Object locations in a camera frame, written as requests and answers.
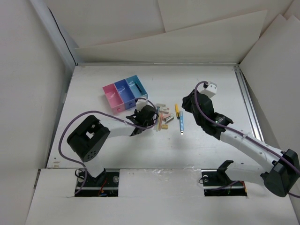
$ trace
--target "divided storage box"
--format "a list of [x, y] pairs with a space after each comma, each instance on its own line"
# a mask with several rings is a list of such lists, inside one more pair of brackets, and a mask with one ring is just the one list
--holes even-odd
[[103, 87], [114, 114], [135, 107], [137, 98], [148, 99], [148, 93], [137, 75]]

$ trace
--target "orange wire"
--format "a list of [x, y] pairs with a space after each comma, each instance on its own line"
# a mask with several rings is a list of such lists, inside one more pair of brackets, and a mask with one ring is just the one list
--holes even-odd
[[245, 192], [247, 193], [247, 189], [246, 189], [245, 182], [242, 181], [242, 184], [243, 184], [243, 186], [244, 186]]
[[101, 189], [100, 189], [99, 192], [98, 192], [98, 196], [103, 192], [102, 189], [103, 189], [104, 185], [106, 184], [106, 182], [107, 182], [107, 178], [105, 179], [103, 185], [101, 186]]

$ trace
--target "wooden block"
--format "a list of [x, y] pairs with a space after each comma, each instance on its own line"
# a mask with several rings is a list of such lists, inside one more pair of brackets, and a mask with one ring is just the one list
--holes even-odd
[[170, 109], [167, 107], [160, 107], [159, 111], [164, 114], [169, 114]]
[[168, 129], [168, 125], [167, 125], [167, 124], [163, 124], [163, 125], [161, 125], [161, 128], [162, 128], [163, 130], [167, 130], [167, 129]]

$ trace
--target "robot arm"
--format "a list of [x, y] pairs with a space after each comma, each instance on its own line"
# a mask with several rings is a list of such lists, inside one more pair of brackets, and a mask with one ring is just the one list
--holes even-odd
[[67, 143], [79, 156], [81, 161], [96, 184], [103, 182], [106, 171], [101, 165], [98, 153], [107, 138], [117, 136], [134, 136], [143, 132], [147, 127], [155, 124], [155, 108], [144, 106], [140, 111], [126, 117], [136, 127], [117, 120], [98, 120], [95, 116], [88, 116], [67, 138]]
[[[237, 128], [230, 118], [214, 111], [210, 98], [216, 94], [216, 84], [205, 82], [204, 88], [201, 92], [193, 90], [187, 97], [184, 97], [182, 108], [193, 114], [197, 125], [201, 126], [204, 132], [242, 151], [261, 167], [237, 164], [232, 160], [227, 160], [218, 169], [202, 169], [202, 177], [218, 180], [221, 186], [226, 186], [235, 180], [264, 184], [275, 195], [286, 196], [299, 175], [286, 162], [263, 147], [267, 147], [286, 159], [297, 169], [300, 168], [298, 155], [291, 149], [283, 152], [268, 146]], [[239, 135], [234, 130], [238, 130], [243, 135]]]

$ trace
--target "pen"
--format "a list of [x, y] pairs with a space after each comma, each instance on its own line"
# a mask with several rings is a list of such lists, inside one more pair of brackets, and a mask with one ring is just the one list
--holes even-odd
[[179, 114], [179, 110], [178, 110], [178, 105], [175, 104], [175, 112], [176, 112], [176, 117], [179, 119], [180, 114]]
[[180, 111], [180, 133], [183, 135], [183, 112]]

